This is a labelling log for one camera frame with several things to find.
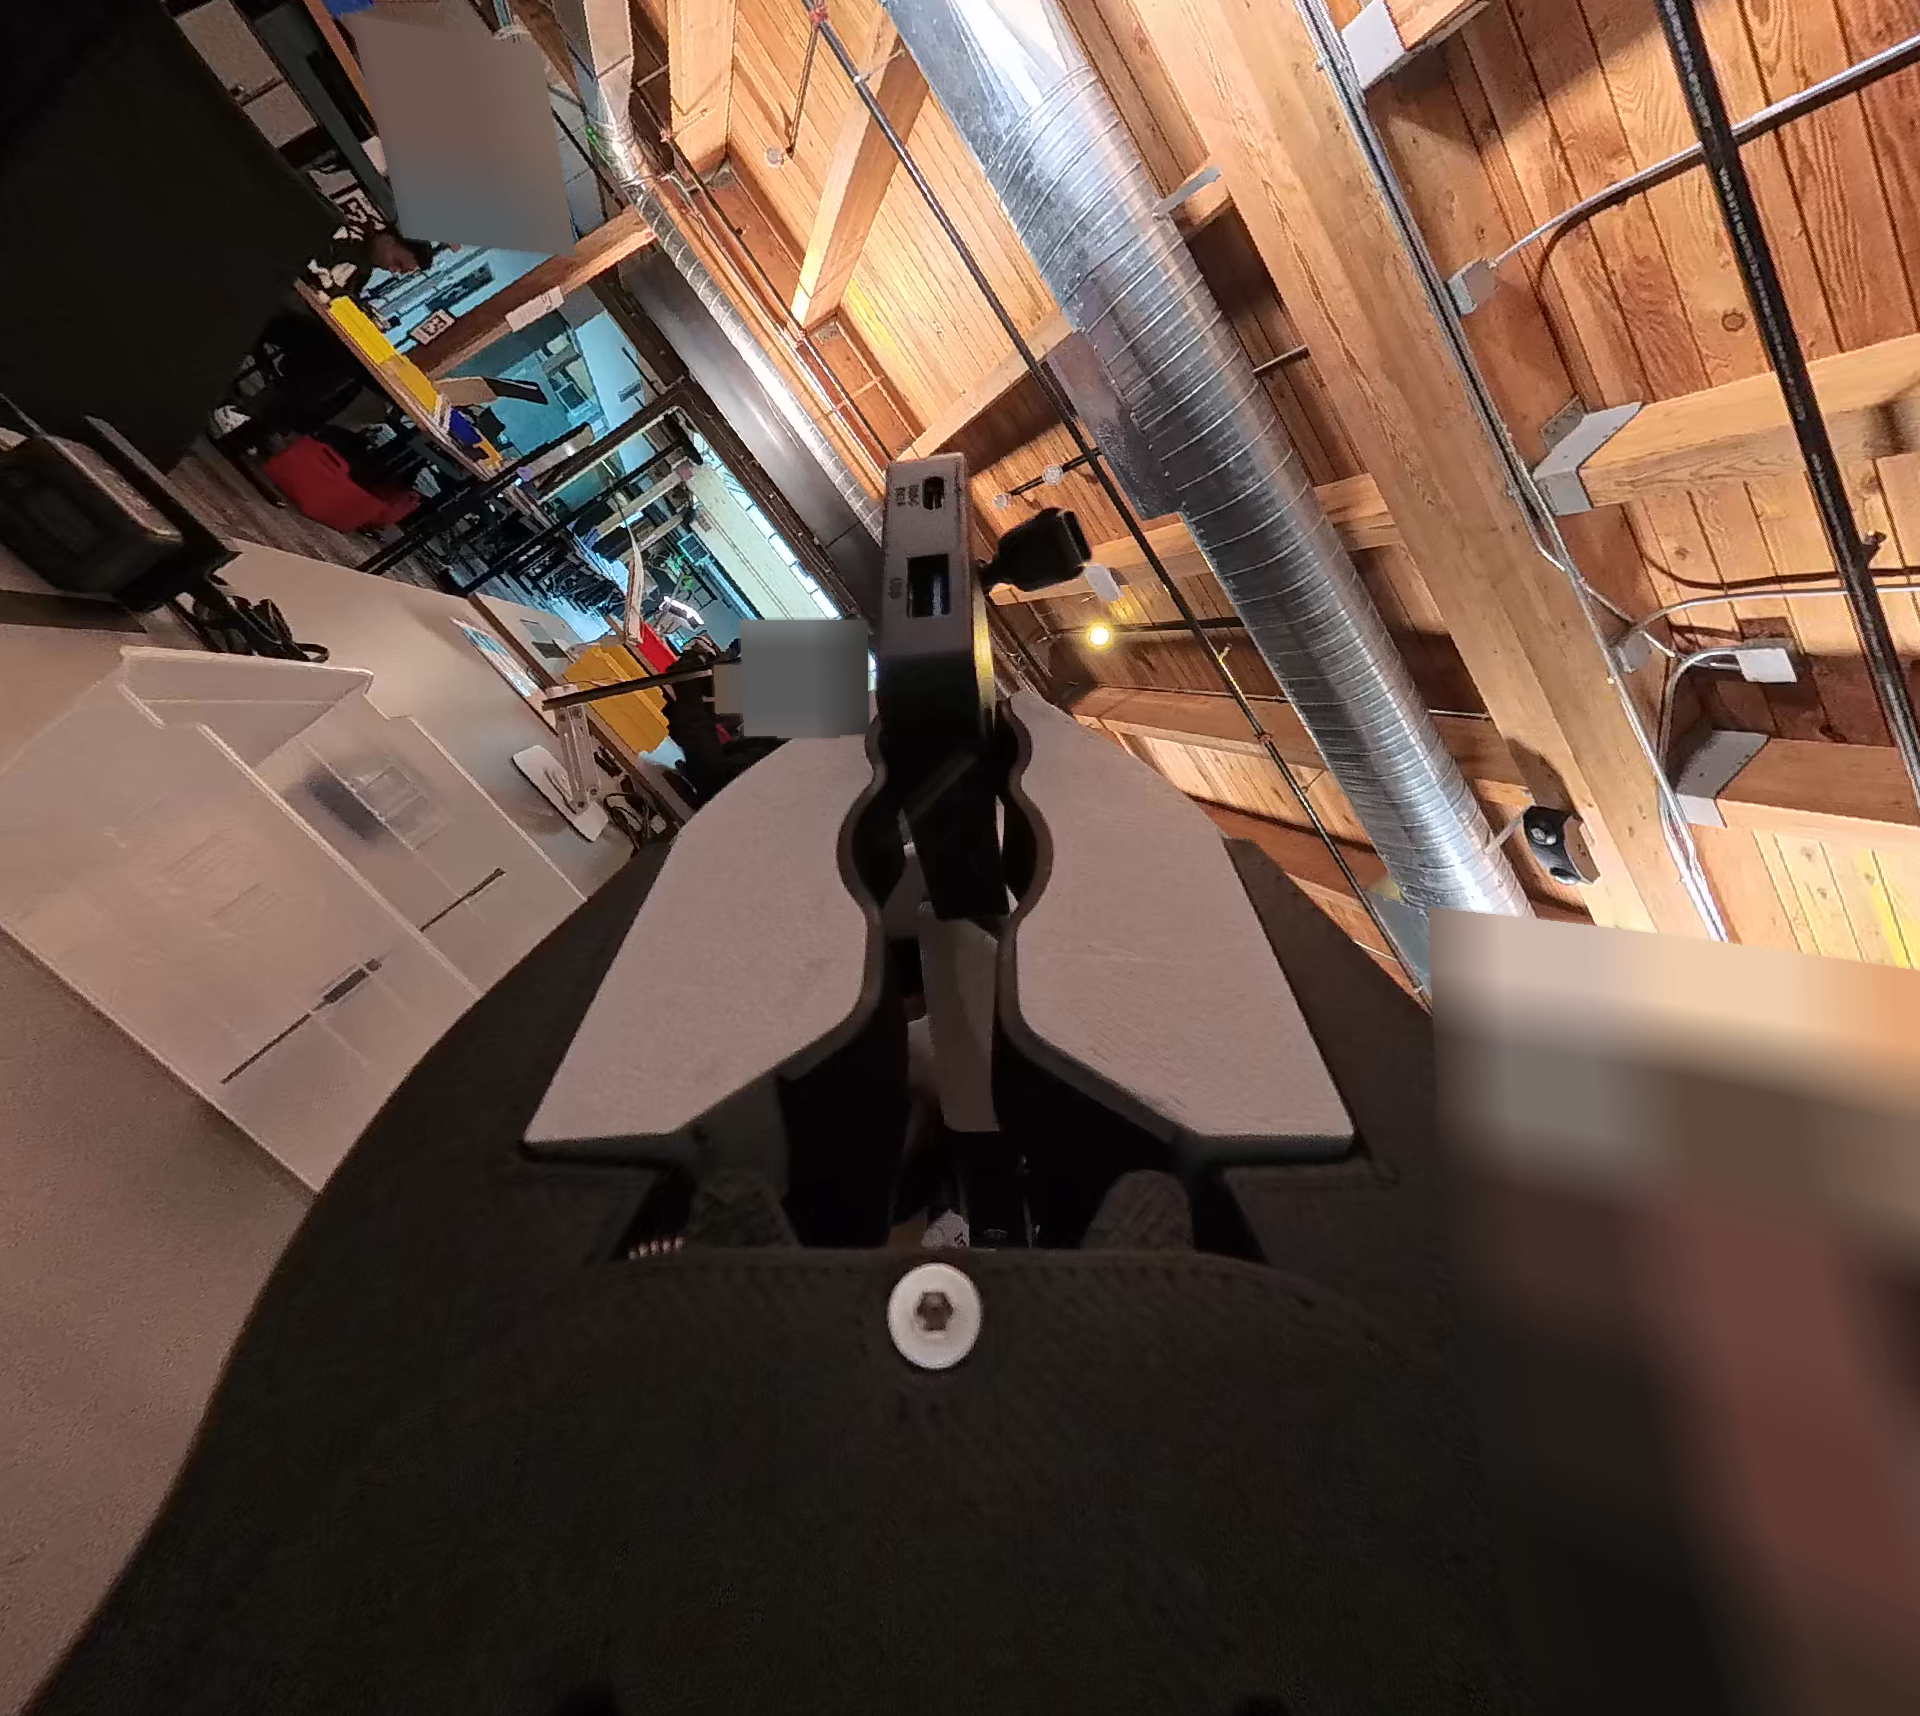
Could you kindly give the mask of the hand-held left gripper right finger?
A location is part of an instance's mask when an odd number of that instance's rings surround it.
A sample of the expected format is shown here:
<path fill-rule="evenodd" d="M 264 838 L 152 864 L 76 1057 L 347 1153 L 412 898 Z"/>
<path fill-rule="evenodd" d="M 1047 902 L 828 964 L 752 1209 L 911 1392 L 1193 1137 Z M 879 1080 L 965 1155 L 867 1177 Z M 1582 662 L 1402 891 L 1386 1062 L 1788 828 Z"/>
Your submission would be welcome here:
<path fill-rule="evenodd" d="M 1213 818 L 1031 692 L 1005 722 L 993 1102 L 1029 1238 L 1081 1247 L 1133 1174 L 1208 1190 L 1351 1159 L 1355 1117 Z"/>

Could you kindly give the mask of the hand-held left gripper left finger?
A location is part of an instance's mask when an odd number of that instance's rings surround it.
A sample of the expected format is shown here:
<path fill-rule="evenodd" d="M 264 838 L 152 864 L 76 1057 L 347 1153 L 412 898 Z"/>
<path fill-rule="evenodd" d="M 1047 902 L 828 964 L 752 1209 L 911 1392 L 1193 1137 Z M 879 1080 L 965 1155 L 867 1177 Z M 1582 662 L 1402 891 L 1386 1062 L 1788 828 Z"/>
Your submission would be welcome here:
<path fill-rule="evenodd" d="M 525 1131 L 531 1156 L 768 1182 L 879 1248 L 909 1128 L 883 907 L 902 844 L 863 734 L 798 739 L 683 828 Z"/>

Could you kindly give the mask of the black usb hub adapter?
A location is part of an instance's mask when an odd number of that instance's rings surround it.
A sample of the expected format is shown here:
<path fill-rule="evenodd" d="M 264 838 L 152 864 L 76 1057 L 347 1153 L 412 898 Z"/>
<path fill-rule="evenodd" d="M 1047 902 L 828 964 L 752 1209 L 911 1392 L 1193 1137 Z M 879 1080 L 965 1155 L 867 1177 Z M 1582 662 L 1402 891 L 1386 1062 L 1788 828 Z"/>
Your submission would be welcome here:
<path fill-rule="evenodd" d="M 887 781 L 933 913 L 994 933 L 1006 915 L 996 667 L 960 456 L 889 466 L 880 554 L 877 727 Z"/>

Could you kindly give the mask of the black hdmi cable plug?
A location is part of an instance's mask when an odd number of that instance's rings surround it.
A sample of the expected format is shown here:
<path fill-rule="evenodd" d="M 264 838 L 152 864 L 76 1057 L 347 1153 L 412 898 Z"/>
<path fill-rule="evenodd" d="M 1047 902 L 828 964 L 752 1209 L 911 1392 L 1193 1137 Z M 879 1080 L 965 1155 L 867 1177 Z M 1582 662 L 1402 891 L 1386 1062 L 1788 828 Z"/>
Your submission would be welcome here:
<path fill-rule="evenodd" d="M 1092 546 L 1078 514 L 1047 506 L 999 538 L 978 570 L 978 585 L 987 594 L 1041 597 L 1085 576 L 1091 563 Z"/>

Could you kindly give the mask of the clear plastic storage bin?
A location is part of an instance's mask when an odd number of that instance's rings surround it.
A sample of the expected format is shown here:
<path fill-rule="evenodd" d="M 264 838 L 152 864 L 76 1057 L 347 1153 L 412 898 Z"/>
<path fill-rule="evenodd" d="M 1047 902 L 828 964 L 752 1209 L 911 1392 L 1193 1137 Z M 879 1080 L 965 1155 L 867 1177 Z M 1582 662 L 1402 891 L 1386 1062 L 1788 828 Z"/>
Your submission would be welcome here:
<path fill-rule="evenodd" d="M 373 673 L 122 647 L 5 757 L 5 930 L 325 1189 L 586 900 Z"/>

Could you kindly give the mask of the white stand base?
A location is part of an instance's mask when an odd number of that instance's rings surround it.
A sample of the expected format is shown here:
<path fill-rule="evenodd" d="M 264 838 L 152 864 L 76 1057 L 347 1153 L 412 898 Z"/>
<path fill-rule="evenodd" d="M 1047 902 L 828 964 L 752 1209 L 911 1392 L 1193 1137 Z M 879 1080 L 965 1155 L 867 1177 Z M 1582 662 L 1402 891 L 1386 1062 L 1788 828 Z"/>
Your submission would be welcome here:
<path fill-rule="evenodd" d="M 513 767 L 576 837 L 598 843 L 613 830 L 613 770 L 604 764 L 593 708 L 561 692 L 534 697 L 532 708 L 544 725 L 544 743 L 514 753 Z"/>

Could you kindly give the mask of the black boom pole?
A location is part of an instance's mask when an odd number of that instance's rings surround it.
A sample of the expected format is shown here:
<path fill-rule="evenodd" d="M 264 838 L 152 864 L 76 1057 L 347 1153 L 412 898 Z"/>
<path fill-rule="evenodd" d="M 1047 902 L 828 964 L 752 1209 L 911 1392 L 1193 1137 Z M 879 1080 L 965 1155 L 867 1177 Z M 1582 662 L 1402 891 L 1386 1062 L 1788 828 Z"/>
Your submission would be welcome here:
<path fill-rule="evenodd" d="M 544 692 L 536 701 L 536 708 L 551 717 L 559 717 L 567 710 L 586 710 L 590 707 L 607 705 L 626 697 L 712 686 L 717 708 L 739 714 L 742 708 L 739 698 L 742 695 L 744 676 L 746 667 L 741 658 L 725 658 L 717 665 L 699 668 L 675 668 L 669 673 L 650 673 L 608 683 L 559 686 Z"/>

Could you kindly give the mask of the red container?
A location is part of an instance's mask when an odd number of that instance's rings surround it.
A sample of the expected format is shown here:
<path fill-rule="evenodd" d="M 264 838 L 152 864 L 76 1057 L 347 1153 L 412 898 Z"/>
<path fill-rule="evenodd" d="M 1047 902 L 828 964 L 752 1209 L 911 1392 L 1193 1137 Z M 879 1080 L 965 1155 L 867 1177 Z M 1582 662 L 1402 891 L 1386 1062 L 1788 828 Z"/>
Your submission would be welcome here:
<path fill-rule="evenodd" d="M 403 529 L 420 512 L 420 494 L 360 483 L 347 454 L 320 434 L 302 432 L 261 461 L 261 473 L 304 518 L 342 536 Z"/>

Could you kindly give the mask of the wooden beam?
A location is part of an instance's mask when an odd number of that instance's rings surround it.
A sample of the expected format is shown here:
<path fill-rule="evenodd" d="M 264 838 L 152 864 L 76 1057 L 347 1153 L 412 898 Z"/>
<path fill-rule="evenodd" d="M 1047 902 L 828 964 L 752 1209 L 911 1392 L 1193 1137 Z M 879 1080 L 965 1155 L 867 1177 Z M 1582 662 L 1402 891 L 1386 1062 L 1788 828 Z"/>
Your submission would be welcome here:
<path fill-rule="evenodd" d="M 513 279 L 496 295 L 476 302 L 439 336 L 423 340 L 410 361 L 439 381 L 488 350 L 496 340 L 516 334 L 547 314 L 559 313 L 576 292 L 659 245 L 659 231 L 628 208 L 589 233 L 571 250 L 548 257 Z"/>

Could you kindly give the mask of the black power adapter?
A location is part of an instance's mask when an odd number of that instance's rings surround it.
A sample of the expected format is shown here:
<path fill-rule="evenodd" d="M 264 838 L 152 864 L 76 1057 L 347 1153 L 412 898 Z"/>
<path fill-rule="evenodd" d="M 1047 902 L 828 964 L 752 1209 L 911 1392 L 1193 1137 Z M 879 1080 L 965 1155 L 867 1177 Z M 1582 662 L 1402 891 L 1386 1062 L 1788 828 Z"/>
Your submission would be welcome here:
<path fill-rule="evenodd" d="M 116 429 L 2 431 L 2 543 L 54 593 L 152 614 L 205 593 L 236 550 Z"/>

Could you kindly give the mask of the black monitor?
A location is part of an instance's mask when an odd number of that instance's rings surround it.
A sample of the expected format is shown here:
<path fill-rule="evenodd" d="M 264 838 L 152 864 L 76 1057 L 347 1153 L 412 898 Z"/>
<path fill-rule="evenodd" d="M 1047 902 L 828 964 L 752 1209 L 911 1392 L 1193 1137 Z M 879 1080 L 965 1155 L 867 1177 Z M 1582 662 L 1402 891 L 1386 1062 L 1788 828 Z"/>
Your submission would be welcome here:
<path fill-rule="evenodd" d="M 2 0 L 2 386 L 171 473 L 337 208 L 159 0 Z"/>

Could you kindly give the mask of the black ceiling pipe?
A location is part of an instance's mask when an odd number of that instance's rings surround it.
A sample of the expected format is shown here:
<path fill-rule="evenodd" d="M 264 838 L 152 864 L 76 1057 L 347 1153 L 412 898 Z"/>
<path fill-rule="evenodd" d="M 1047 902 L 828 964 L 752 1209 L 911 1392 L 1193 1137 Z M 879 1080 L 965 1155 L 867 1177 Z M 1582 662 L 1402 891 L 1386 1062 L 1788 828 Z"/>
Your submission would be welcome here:
<path fill-rule="evenodd" d="M 1871 569 L 1866 541 L 1847 491 L 1841 456 L 1818 405 L 1812 367 L 1788 306 L 1764 216 L 1744 169 L 1726 96 L 1710 52 L 1696 0 L 1651 0 L 1656 26 L 1679 76 L 1693 134 L 1730 241 L 1741 287 L 1750 305 L 1764 356 L 1780 389 L 1802 473 L 1829 549 L 1841 593 L 1854 625 L 1866 673 L 1884 727 L 1907 773 L 1918 787 L 1918 720 L 1908 670 L 1900 658 L 1884 598 Z"/>

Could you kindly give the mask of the large spiral metal duct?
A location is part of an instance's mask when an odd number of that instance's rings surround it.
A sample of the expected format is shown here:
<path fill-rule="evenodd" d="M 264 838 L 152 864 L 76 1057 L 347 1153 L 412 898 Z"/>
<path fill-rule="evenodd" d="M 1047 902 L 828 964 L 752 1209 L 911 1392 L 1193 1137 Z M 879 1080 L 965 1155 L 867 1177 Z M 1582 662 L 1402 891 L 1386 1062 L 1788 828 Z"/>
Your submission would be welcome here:
<path fill-rule="evenodd" d="M 1074 407 L 1119 416 L 1127 492 L 1183 518 L 1408 920 L 1533 918 L 1061 2 L 877 2 L 1086 346 Z"/>

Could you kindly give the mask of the narrow spiral metal duct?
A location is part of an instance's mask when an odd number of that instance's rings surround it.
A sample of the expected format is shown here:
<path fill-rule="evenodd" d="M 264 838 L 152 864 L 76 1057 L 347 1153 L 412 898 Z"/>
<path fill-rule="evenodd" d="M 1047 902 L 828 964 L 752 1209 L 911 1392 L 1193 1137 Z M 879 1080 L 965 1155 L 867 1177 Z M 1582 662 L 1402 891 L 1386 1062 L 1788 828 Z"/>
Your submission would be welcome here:
<path fill-rule="evenodd" d="M 589 145 L 608 180 L 652 231 L 659 249 L 641 260 L 641 298 L 686 368 L 735 432 L 781 483 L 792 504 L 822 492 L 824 511 L 805 523 L 827 546 L 840 536 L 864 557 L 883 538 L 874 486 L 830 432 L 824 407 L 805 401 L 774 359 L 771 336 L 742 311 L 744 295 L 718 257 L 690 235 L 692 173 L 671 148 L 644 145 L 634 124 L 636 51 L 631 0 L 548 0 L 581 94 Z"/>

